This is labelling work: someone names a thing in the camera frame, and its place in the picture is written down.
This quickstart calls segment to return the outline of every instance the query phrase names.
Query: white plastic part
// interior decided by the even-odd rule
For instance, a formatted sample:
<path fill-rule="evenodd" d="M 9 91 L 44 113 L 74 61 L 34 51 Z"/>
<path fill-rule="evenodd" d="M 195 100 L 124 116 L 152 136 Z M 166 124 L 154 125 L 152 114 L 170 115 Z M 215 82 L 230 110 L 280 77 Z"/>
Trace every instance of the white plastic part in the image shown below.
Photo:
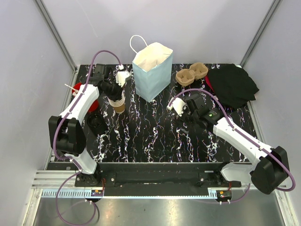
<path fill-rule="evenodd" d="M 70 108 L 73 106 L 74 102 L 79 98 L 80 93 L 82 93 L 84 86 L 85 85 L 80 86 L 78 94 L 69 104 L 69 106 L 60 114 L 60 116 L 64 117 L 70 111 Z M 67 119 L 75 118 L 80 123 L 82 123 L 90 106 L 95 100 L 97 100 L 98 97 L 99 97 L 98 88 L 91 84 L 88 84 L 84 95 L 76 104 L 75 108 L 72 110 L 72 113 L 68 115 Z"/>
<path fill-rule="evenodd" d="M 232 119 L 230 119 L 231 123 L 234 125 L 236 130 L 241 131 L 254 142 L 260 145 L 260 148 L 265 148 L 269 152 L 271 152 L 271 146 L 257 140 L 252 137 L 250 134 L 245 132 L 243 129 L 238 127 Z M 234 163 L 231 162 L 225 165 L 221 174 L 227 181 L 241 181 L 244 183 L 252 183 L 250 172 L 253 171 L 256 165 L 260 162 L 260 157 L 266 157 L 267 154 L 261 151 L 258 147 L 250 143 L 247 139 L 241 136 L 239 133 L 234 131 L 231 126 L 228 124 L 226 118 L 222 118 L 218 120 L 217 125 L 213 127 L 213 133 L 218 137 L 223 138 L 227 142 L 229 142 L 233 147 L 238 149 L 249 161 L 250 164 L 242 164 L 242 163 Z"/>
<path fill-rule="evenodd" d="M 118 65 L 119 70 L 123 70 L 124 66 L 123 65 Z"/>
<path fill-rule="evenodd" d="M 95 172 L 97 163 L 92 159 L 86 149 L 78 156 L 74 156 L 73 154 L 65 154 L 65 156 L 72 157 L 81 166 L 82 173 L 93 174 Z"/>
<path fill-rule="evenodd" d="M 117 72 L 116 74 L 116 83 L 120 85 L 121 87 L 124 86 L 126 83 L 127 78 L 131 76 L 131 73 L 128 71 L 123 71 L 123 72 Z"/>
<path fill-rule="evenodd" d="M 258 143 L 260 147 L 264 147 L 266 150 L 271 152 L 271 146 L 257 140 L 256 138 L 252 137 L 250 134 L 245 132 L 243 129 L 238 127 L 232 119 L 230 119 L 231 123 L 234 125 L 236 130 L 241 131 L 246 136 L 248 136 L 250 139 L 252 139 L 254 142 Z M 213 127 L 213 133 L 227 142 L 229 142 L 233 147 L 238 149 L 253 165 L 257 165 L 257 163 L 260 162 L 259 158 L 261 156 L 266 157 L 267 154 L 260 151 L 258 147 L 251 144 L 247 139 L 242 137 L 239 133 L 236 131 L 233 131 L 231 126 L 228 124 L 226 118 L 222 118 L 218 120 L 217 125 L 214 125 Z"/>
<path fill-rule="evenodd" d="M 176 98 L 174 101 L 173 101 L 173 103 L 171 104 L 171 106 L 169 106 L 169 103 L 168 103 L 168 105 L 167 105 L 167 109 L 168 110 L 172 110 L 172 109 L 174 109 L 176 112 L 177 112 L 177 114 L 179 115 L 179 116 L 182 116 L 182 113 L 183 113 L 183 108 L 186 106 L 186 103 L 184 102 L 184 101 L 182 101 L 180 98 Z"/>
<path fill-rule="evenodd" d="M 251 164 L 230 162 L 222 168 L 221 174 L 227 181 L 235 180 L 250 184 L 252 183 L 250 172 L 253 171 L 255 167 L 255 165 Z"/>

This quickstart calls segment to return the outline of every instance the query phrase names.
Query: black marble surface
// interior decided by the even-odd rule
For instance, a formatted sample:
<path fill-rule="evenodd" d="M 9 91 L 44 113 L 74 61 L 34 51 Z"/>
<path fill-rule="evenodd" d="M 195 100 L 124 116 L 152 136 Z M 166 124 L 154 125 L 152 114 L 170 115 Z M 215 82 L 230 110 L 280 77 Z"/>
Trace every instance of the black marble surface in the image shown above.
<path fill-rule="evenodd" d="M 124 65 L 131 74 L 131 65 Z M 87 137 L 87 150 L 97 162 L 206 162 L 206 161 L 248 161 L 238 150 L 226 141 L 197 126 L 187 126 L 175 119 L 175 113 L 166 109 L 171 97 L 184 89 L 201 88 L 210 90 L 204 79 L 194 81 L 183 88 L 175 80 L 177 71 L 189 68 L 187 64 L 174 64 L 171 84 L 148 103 L 135 93 L 132 77 L 126 83 L 126 110 L 116 114 L 107 97 L 101 94 L 98 112 L 103 114 L 109 130 L 95 137 L 83 121 Z M 207 64 L 209 69 L 223 65 Z M 83 81 L 89 65 L 81 65 L 76 83 Z M 201 94 L 206 104 L 217 106 L 209 96 Z M 236 111 L 226 109 L 233 121 L 253 136 L 256 136 L 248 107 Z"/>

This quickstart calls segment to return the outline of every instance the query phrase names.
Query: light blue paper bag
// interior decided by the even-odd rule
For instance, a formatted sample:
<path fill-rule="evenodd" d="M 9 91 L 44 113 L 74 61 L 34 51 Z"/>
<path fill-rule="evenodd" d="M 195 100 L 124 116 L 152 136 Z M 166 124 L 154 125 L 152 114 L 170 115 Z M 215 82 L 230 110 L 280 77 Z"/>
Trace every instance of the light blue paper bag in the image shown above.
<path fill-rule="evenodd" d="M 173 50 L 154 42 L 140 52 L 136 52 L 130 39 L 130 47 L 136 53 L 133 60 L 136 94 L 146 101 L 152 101 L 166 86 L 170 84 Z"/>

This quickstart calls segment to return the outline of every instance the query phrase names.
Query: black base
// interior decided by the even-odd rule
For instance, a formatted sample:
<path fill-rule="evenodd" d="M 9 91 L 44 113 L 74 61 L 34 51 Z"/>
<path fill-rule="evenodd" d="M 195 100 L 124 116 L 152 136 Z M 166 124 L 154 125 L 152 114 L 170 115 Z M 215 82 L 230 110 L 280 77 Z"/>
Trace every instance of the black base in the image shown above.
<path fill-rule="evenodd" d="M 106 196 L 197 196 L 208 187 L 229 187 L 220 175 L 224 163 L 100 163 Z M 75 186 L 93 186 L 77 177 Z M 232 181 L 232 187 L 241 183 Z"/>

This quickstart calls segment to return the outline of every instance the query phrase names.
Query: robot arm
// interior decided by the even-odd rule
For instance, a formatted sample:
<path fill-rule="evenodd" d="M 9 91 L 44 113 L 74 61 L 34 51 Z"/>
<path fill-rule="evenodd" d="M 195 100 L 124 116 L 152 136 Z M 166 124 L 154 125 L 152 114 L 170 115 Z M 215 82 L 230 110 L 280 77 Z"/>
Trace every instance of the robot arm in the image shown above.
<path fill-rule="evenodd" d="M 91 175 L 91 178 L 96 181 L 100 180 L 99 170 L 96 170 L 97 163 L 86 150 L 86 137 L 81 124 L 88 109 L 102 92 L 112 100 L 121 99 L 123 87 L 126 80 L 130 78 L 130 73 L 119 71 L 116 77 L 109 79 L 109 72 L 105 65 L 96 65 L 95 73 L 90 77 L 85 92 L 83 92 L 85 85 L 81 85 L 69 106 L 59 116 L 51 116 L 48 121 L 50 144 L 53 148 L 58 124 L 69 113 L 58 133 L 56 148 L 65 156 L 72 157 L 82 168 L 82 174 Z"/>
<path fill-rule="evenodd" d="M 265 148 L 289 169 L 285 149 L 279 146 L 274 149 L 262 143 L 238 127 L 230 119 L 231 124 L 234 125 L 234 128 L 232 128 L 218 108 L 209 110 L 206 107 L 200 94 L 194 94 L 185 101 L 176 98 L 172 103 L 172 108 L 174 108 L 182 121 L 197 124 L 201 128 L 223 138 L 250 161 L 250 164 L 234 162 L 226 164 L 221 169 L 221 175 L 225 180 L 253 183 L 261 192 L 270 194 L 288 177 L 288 174 L 278 163 L 261 151 Z M 237 130 L 258 143 L 260 148 L 242 137 Z"/>

